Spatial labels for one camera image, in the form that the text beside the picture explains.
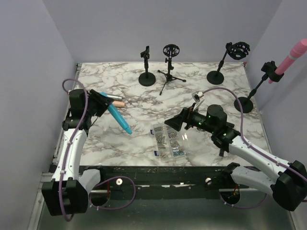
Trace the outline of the blue microphone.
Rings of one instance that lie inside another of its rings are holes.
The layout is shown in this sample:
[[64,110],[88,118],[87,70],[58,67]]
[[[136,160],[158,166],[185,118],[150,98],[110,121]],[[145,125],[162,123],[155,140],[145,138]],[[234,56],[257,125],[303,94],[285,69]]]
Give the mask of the blue microphone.
[[109,97],[104,92],[101,92],[100,94],[113,100],[111,105],[108,106],[108,111],[113,116],[113,118],[117,121],[117,123],[121,126],[121,128],[123,130],[125,130],[128,134],[131,135],[132,134],[132,130],[131,130],[129,124],[126,122],[126,120],[123,118],[121,113],[117,110],[117,108],[114,105],[114,102],[116,102],[116,101],[113,98]]

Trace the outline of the silver mesh microphone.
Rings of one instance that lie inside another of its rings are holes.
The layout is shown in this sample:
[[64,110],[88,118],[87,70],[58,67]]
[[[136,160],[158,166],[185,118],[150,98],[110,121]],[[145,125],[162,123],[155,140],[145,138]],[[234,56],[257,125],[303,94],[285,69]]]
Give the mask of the silver mesh microphone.
[[114,99],[115,101],[123,101],[123,97],[118,95],[108,94],[107,97]]

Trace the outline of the beige microphone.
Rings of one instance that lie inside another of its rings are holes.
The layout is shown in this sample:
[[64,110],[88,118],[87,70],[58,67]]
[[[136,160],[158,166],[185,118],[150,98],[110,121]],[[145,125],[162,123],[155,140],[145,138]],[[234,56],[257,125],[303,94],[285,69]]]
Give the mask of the beige microphone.
[[114,105],[115,107],[118,107],[118,108],[125,107],[125,103],[124,103],[124,102],[120,102],[120,101],[114,101],[114,102],[113,102],[113,105]]

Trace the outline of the black round-base mic stand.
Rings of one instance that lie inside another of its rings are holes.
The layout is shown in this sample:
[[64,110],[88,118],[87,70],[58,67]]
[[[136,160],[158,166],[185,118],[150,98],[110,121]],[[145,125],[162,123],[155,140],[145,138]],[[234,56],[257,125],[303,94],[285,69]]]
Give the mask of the black round-base mic stand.
[[156,82],[155,76],[151,72],[148,71],[148,68],[149,68],[148,59],[150,58],[149,52],[150,52],[150,47],[146,46],[145,50],[140,53],[141,58],[144,59],[145,72],[139,76],[138,80],[139,80],[140,85],[145,86],[145,87],[152,86]]

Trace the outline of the black tripod mic stand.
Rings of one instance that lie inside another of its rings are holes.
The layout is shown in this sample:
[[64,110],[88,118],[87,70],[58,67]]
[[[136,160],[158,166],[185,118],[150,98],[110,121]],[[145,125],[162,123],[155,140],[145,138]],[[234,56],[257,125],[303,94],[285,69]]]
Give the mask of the black tripod mic stand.
[[186,82],[186,80],[174,77],[171,74],[171,71],[174,69],[172,65],[172,58],[176,57],[179,53],[180,53],[180,48],[175,44],[168,44],[163,48],[163,54],[166,56],[165,63],[167,63],[167,73],[164,73],[161,70],[158,70],[158,73],[162,73],[165,76],[165,82],[163,84],[163,87],[159,95],[162,95],[165,85],[171,81],[179,80],[182,82]]

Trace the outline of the black clip round stand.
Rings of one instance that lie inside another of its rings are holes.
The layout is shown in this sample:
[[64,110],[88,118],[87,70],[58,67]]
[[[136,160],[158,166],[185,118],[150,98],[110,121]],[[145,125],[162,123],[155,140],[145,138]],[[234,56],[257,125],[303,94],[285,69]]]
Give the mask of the black clip round stand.
[[239,97],[238,100],[241,103],[243,113],[247,114],[253,110],[254,104],[251,101],[251,98],[256,94],[258,88],[267,80],[270,79],[273,82],[279,82],[284,74],[278,74],[275,71],[277,67],[274,61],[265,62],[261,68],[261,71],[264,72],[264,75],[261,77],[261,81],[257,86],[252,89],[247,97]]

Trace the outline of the pink microphone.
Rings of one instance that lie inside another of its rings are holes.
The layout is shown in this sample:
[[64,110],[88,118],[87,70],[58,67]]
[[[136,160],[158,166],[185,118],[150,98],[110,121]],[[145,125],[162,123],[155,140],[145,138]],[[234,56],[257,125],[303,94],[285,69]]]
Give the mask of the pink microphone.
[[269,73],[269,84],[273,82],[279,82],[283,77],[287,69],[307,51],[307,40],[302,39],[296,45],[293,46],[288,56],[281,62],[279,66],[272,62],[272,73]]

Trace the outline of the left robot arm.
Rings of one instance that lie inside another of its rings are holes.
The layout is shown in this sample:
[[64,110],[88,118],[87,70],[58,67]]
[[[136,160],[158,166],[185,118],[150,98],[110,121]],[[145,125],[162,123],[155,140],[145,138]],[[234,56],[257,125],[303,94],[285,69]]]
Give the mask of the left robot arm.
[[62,122],[64,142],[60,160],[49,182],[42,185],[42,194],[52,216],[85,213],[93,188],[102,189],[106,177],[97,169],[79,173],[81,154],[87,140],[92,117],[101,117],[113,99],[90,90],[69,92],[70,108]]

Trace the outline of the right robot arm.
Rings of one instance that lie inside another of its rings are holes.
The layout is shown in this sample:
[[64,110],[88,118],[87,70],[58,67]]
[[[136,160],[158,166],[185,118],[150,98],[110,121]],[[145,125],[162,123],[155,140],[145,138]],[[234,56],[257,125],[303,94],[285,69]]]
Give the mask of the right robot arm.
[[249,170],[232,164],[221,175],[223,186],[246,185],[273,197],[275,202],[288,211],[294,211],[307,196],[307,171],[299,161],[289,162],[253,145],[234,125],[227,122],[227,114],[219,105],[210,105],[206,115],[191,106],[166,120],[165,124],[180,131],[196,127],[211,133],[211,140],[219,149],[237,155],[257,168]]

